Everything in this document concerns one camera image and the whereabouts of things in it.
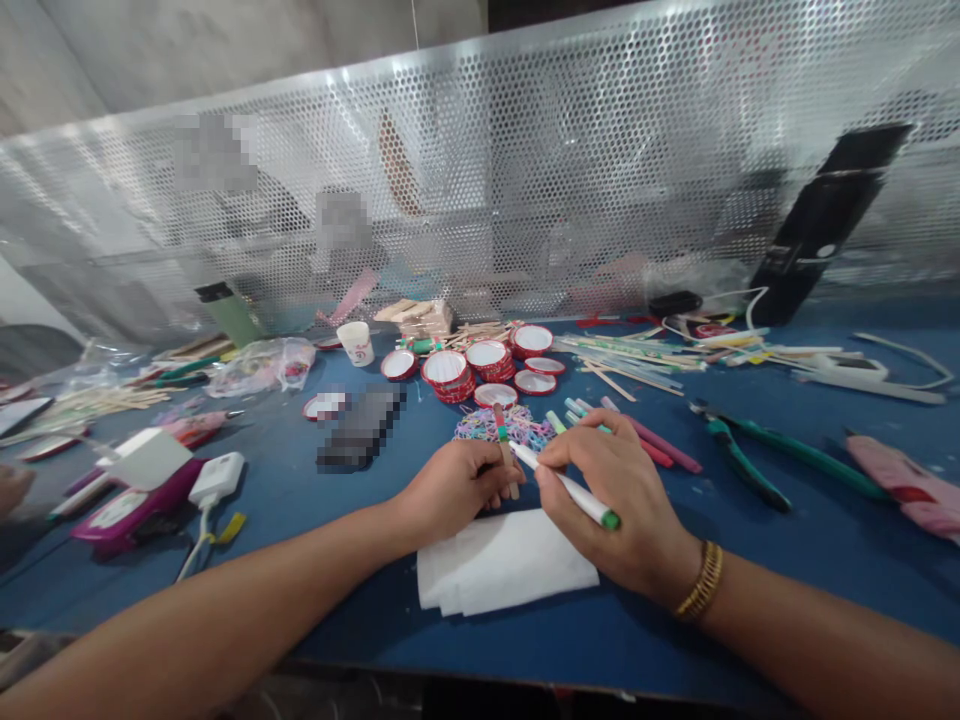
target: white paper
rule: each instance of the white paper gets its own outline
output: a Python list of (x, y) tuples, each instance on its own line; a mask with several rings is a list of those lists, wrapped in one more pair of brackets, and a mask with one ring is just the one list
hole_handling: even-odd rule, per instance
[(417, 553), (420, 607), (444, 617), (502, 610), (600, 582), (543, 510), (475, 520)]

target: hand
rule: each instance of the hand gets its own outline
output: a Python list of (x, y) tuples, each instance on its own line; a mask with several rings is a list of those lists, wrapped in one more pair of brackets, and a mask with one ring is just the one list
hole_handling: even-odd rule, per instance
[[(612, 434), (594, 429), (601, 424)], [(624, 417), (594, 410), (538, 459), (543, 509), (581, 555), (614, 582), (667, 608), (683, 602), (700, 573), (701, 544), (680, 524), (653, 461)], [(618, 530), (591, 520), (551, 470), (563, 472), (571, 462), (593, 494), (620, 516)]]
[(0, 520), (7, 517), (23, 502), (36, 476), (33, 470), (0, 465)]
[(484, 506), (500, 507), (511, 482), (524, 483), (513, 459), (504, 467), (497, 443), (452, 440), (437, 450), (391, 502), (418, 548), (453, 537)]

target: rubber band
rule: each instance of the rubber band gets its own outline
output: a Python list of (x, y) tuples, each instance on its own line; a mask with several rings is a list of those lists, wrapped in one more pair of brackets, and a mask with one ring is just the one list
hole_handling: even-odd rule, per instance
[[(464, 411), (468, 409), (463, 405), (460, 407)], [(557, 435), (549, 422), (535, 422), (530, 409), (523, 405), (515, 405), (509, 410), (504, 410), (503, 419), (510, 440), (538, 453)], [(493, 410), (483, 409), (468, 414), (457, 423), (453, 437), (461, 440), (497, 442), (499, 437)]]

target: green thermos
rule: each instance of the green thermos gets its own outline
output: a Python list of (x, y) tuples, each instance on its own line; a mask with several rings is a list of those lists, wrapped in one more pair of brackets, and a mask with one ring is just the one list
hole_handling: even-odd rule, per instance
[(196, 293), (217, 325), (238, 349), (263, 338), (260, 328), (250, 319), (247, 304), (234, 295), (225, 282), (198, 287)]

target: bracelet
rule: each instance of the bracelet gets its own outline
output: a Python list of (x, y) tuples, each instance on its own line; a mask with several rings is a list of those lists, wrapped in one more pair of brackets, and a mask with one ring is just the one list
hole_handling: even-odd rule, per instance
[(723, 571), (723, 550), (715, 542), (705, 540), (703, 543), (703, 565), (693, 590), (687, 599), (673, 611), (674, 616), (681, 622), (694, 622), (710, 607), (717, 587), (720, 585), (720, 573)]

